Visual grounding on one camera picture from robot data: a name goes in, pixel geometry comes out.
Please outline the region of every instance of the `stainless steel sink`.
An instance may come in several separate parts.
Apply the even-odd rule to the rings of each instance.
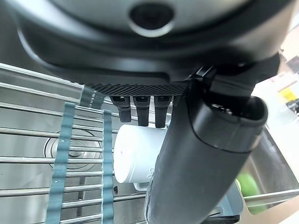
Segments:
[[[299,184],[267,129],[240,175],[252,178],[256,189],[244,195],[252,214],[257,214],[299,195]]]
[[[55,157],[55,136],[60,129],[64,100],[78,102],[82,88],[81,85],[56,78],[48,79],[42,74],[0,65],[0,132],[10,133],[0,134],[0,217],[3,223],[37,224],[45,220],[52,175],[51,163],[54,161],[52,157]],[[109,100],[105,102],[103,108],[117,112]],[[80,130],[84,126],[94,126],[100,130],[102,124],[94,122],[101,118],[100,114],[82,110],[76,110],[76,114],[77,129],[73,134],[87,136],[91,140],[101,137],[101,131]],[[137,125],[136,117],[133,119],[132,124]],[[149,119],[154,123],[153,114]],[[117,133],[120,126],[119,119],[113,117],[114,133]],[[99,148],[101,143],[77,139],[71,145],[74,149]],[[70,152],[71,161],[97,159],[100,156],[98,151],[85,152],[77,149]],[[62,211],[62,220],[65,221],[61,223],[83,223],[75,217],[88,218],[91,223],[100,222],[100,171],[100,164],[69,164],[68,176],[72,177],[66,180],[65,209]],[[87,177],[79,177],[82,172]],[[299,195],[297,179],[267,129],[240,174],[249,175],[257,186],[255,194],[244,197],[253,214]],[[118,201],[114,203],[114,223],[142,223],[144,193],[136,191],[133,184],[119,184],[116,180],[114,186],[115,200]],[[88,202],[89,206],[81,206],[80,201]]]
[[[32,88],[49,93],[59,94],[73,99],[78,99],[80,96],[80,85],[65,85],[55,82],[49,82],[42,79],[36,79],[28,76],[14,75],[6,71],[0,71],[0,82]],[[21,91],[14,91],[10,89],[0,88],[0,101],[8,104],[1,104],[0,108],[0,126],[4,127],[3,130],[10,130],[15,132],[19,130],[35,130],[38,131],[38,135],[43,137],[30,137],[11,134],[0,134],[1,153],[0,159],[0,217],[1,223],[5,224],[36,224],[42,223],[45,220],[47,201],[48,201],[48,187],[50,186],[52,176],[52,166],[49,164],[42,164],[39,158],[45,158],[55,156],[55,138],[47,138],[45,136],[49,133],[56,133],[60,130],[60,116],[52,116],[44,114],[45,110],[39,110],[39,113],[26,112],[25,109],[42,108],[47,112],[61,112],[64,107],[64,101],[49,98],[44,96],[38,96],[34,94],[28,94]],[[26,107],[21,108],[23,111],[14,110],[16,106],[23,105]],[[110,104],[105,104],[104,108],[117,112],[116,107]],[[84,117],[93,117],[100,119],[101,115],[90,112],[76,111],[77,115]],[[86,120],[75,120],[77,125],[95,126],[101,127],[101,123],[91,122]],[[113,118],[113,128],[118,129],[120,127],[118,118]],[[101,132],[96,131],[82,131],[74,130],[73,134],[85,135],[85,136],[98,136],[101,137]],[[85,141],[85,140],[73,140],[72,146],[75,147],[99,147],[100,143],[97,141]],[[20,163],[3,163],[5,156],[12,156],[19,160],[28,160],[28,157],[33,159],[34,164],[20,164]],[[86,158],[93,159],[99,158],[99,152],[71,152],[70,159]],[[101,171],[101,164],[69,164],[68,171]],[[64,194],[64,202],[77,201],[78,199],[98,199],[100,198],[101,191],[98,185],[101,183],[100,175],[91,177],[72,177],[66,179],[66,186],[78,186],[81,184],[87,185],[84,193],[69,192]],[[116,224],[133,224],[144,220],[143,217],[143,202],[144,193],[140,193],[135,190],[133,184],[119,184],[114,180],[114,186],[117,187],[114,190],[114,196],[119,202],[114,203],[115,217],[114,222]],[[27,189],[7,191],[3,189]],[[20,196],[24,194],[32,194],[31,196]],[[95,220],[91,223],[100,223],[99,214],[100,203],[92,206],[84,206],[75,208],[66,203],[62,211],[62,220],[71,220],[76,216],[91,216]]]

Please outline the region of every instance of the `white mug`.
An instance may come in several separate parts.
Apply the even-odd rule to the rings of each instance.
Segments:
[[[123,125],[114,145],[114,175],[119,183],[147,183],[167,130]]]

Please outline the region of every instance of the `sink drain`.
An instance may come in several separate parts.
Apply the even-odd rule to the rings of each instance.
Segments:
[[[76,130],[72,131],[72,134],[75,135],[85,135],[85,136],[94,136],[92,133],[84,130]],[[49,138],[47,139],[44,147],[43,153],[46,158],[55,158],[57,152],[57,144],[58,139]],[[79,146],[79,147],[101,147],[100,142],[97,141],[83,141],[83,140],[71,140],[71,146]],[[98,159],[101,157],[101,153],[96,152],[69,152],[69,158],[73,159]],[[78,171],[87,171],[92,168],[94,164],[68,164],[68,170],[78,170]]]

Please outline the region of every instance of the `wire rack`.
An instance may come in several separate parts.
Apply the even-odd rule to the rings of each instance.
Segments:
[[[71,83],[65,80],[62,80],[60,78],[47,76],[45,74],[32,72],[28,70],[23,70],[20,68],[16,68],[13,66],[1,64],[0,65],[0,71],[1,72],[10,72],[14,75],[21,76],[21,77],[27,77],[31,78],[32,80],[42,80],[49,83],[55,83],[58,85],[65,86],[66,88],[73,88],[77,91],[81,91],[83,86],[75,83]],[[61,100],[64,102],[71,102],[78,104],[79,99],[69,96],[64,96],[57,93],[52,93],[49,91],[41,91],[33,88],[28,88],[24,86],[9,84],[9,83],[0,83],[0,88],[10,90],[10,91],[17,91],[22,94],[33,94],[39,97],[43,97],[45,100],[48,98],[55,99],[55,100]],[[105,98],[104,104],[108,106],[112,106],[113,103],[109,98]],[[15,104],[13,102],[0,102],[0,109],[3,110],[14,110],[19,112],[29,112],[33,114],[39,114],[39,115],[45,115],[45,120],[47,120],[46,116],[54,116],[54,117],[62,117],[63,112],[56,111],[56,110],[49,110],[49,109],[43,109],[39,107],[33,107],[33,106],[27,106],[27,105],[21,105],[21,104]],[[80,121],[81,124],[74,122],[72,125],[73,130],[77,130],[77,132],[72,132],[71,139],[73,141],[82,141],[82,142],[93,142],[97,143],[96,145],[71,145],[70,146],[70,156],[68,159],[68,166],[70,167],[80,167],[77,169],[68,169],[66,172],[66,178],[87,178],[87,177],[100,177],[102,176],[102,170],[90,170],[89,168],[94,166],[95,164],[102,164],[102,133],[103,133],[103,127],[101,127],[103,123],[103,118],[101,116],[103,115],[103,110],[88,108],[88,107],[82,107],[77,105],[75,107],[76,112],[74,116],[74,121]],[[131,105],[132,110],[136,110],[136,107],[134,105]],[[113,112],[112,117],[118,118],[119,114]],[[137,121],[137,117],[132,117],[133,121]],[[149,120],[150,124],[154,124],[154,120]],[[112,133],[117,134],[118,128],[112,129]],[[36,137],[36,138],[48,138],[51,141],[55,141],[55,139],[58,139],[59,133],[58,132],[48,132],[48,131],[39,131],[39,130],[27,130],[27,129],[20,129],[20,128],[13,128],[13,127],[7,127],[7,126],[1,126],[0,125],[0,134],[5,135],[17,135],[17,136],[27,136],[27,137]],[[78,154],[97,154],[98,156],[95,156],[93,158],[76,158],[76,153]],[[53,152],[51,152],[51,157],[47,157],[46,155],[44,157],[23,157],[23,156],[1,156],[0,155],[0,163],[9,163],[9,164],[53,164],[55,161],[55,155]],[[78,192],[79,195],[82,192],[85,191],[91,191],[91,190],[100,190],[102,188],[101,183],[97,184],[83,184],[80,183],[80,185],[75,186],[65,186],[64,193],[69,192]],[[43,187],[43,188],[18,188],[18,189],[0,189],[0,198],[3,197],[18,197],[18,196],[36,196],[36,195],[47,195],[49,193],[50,188],[49,187]],[[135,200],[135,199],[141,199],[145,197],[145,193],[133,193],[129,195],[116,195],[114,196],[114,202],[121,202],[121,201],[128,201],[128,200]],[[76,201],[64,201],[62,203],[62,209],[69,209],[69,208],[82,208],[85,206],[92,206],[92,205],[98,205],[101,204],[102,198],[92,198],[92,199],[84,199],[83,196],[81,198],[79,197]],[[87,216],[78,216],[78,217],[71,217],[68,219],[61,220],[61,224],[80,224],[80,223],[88,223],[93,222],[97,220],[101,220],[102,214],[96,213],[92,215]],[[145,223],[144,221],[137,220],[136,224],[142,224]]]

